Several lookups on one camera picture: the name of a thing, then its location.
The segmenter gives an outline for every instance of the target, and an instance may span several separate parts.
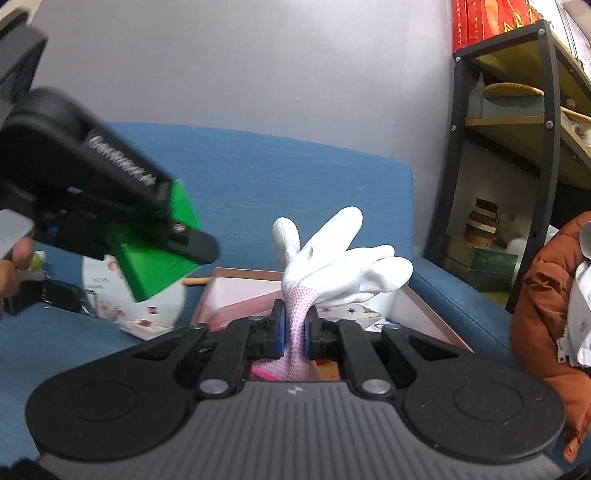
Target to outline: orange jacket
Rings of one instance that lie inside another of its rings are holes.
[[[591,378],[568,362],[558,363],[556,340],[564,333],[574,273],[583,261],[579,232],[589,221],[591,212],[582,213],[536,255],[511,326],[514,354],[521,367],[546,380],[563,399],[564,458],[569,462],[574,462],[591,426]]]

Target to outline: white bag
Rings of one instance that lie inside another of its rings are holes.
[[[559,363],[568,358],[572,367],[591,367],[591,222],[581,228],[579,244],[585,259],[574,275],[566,328],[556,343]]]
[[[183,311],[185,287],[180,280],[150,299],[136,303],[117,260],[111,255],[105,255],[102,261],[84,257],[82,281],[89,304],[97,315],[122,327],[130,322],[141,322],[145,327],[152,324],[161,335],[165,331],[157,326],[171,329]]]

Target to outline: green part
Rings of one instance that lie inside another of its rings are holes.
[[[451,258],[446,258],[444,260],[443,269],[478,291],[511,290],[511,280],[513,278],[511,273],[493,273],[472,270]]]
[[[517,255],[512,255],[496,245],[482,247],[452,236],[447,236],[446,240],[445,256],[447,258],[468,267],[470,270],[513,275]]]
[[[201,223],[180,180],[172,183],[170,212],[174,220],[201,229]],[[108,238],[135,301],[148,300],[201,267],[184,257],[154,248],[142,231],[133,225],[117,223],[109,226]]]

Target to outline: blue sofa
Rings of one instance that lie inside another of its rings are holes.
[[[156,124],[113,127],[173,177],[184,180],[205,229],[220,242],[215,266],[279,270],[271,225],[288,216],[302,240],[339,209],[364,216],[353,246],[392,244],[412,258],[413,177],[408,165],[326,145],[247,132]],[[81,284],[76,255],[45,248],[54,278]],[[412,258],[410,286],[476,351],[512,364],[510,315],[465,283]],[[187,292],[188,322],[200,288]],[[37,451],[24,423],[32,390],[59,372],[137,340],[104,320],[36,305],[0,322],[0,464]]]

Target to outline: white wall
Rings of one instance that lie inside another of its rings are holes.
[[[37,84],[108,121],[241,129],[405,161],[419,250],[447,142],[450,17],[449,0],[45,0]]]
[[[534,211],[537,179],[498,155],[466,142],[457,178],[447,233],[463,236],[476,198],[495,202],[500,213],[525,215]]]

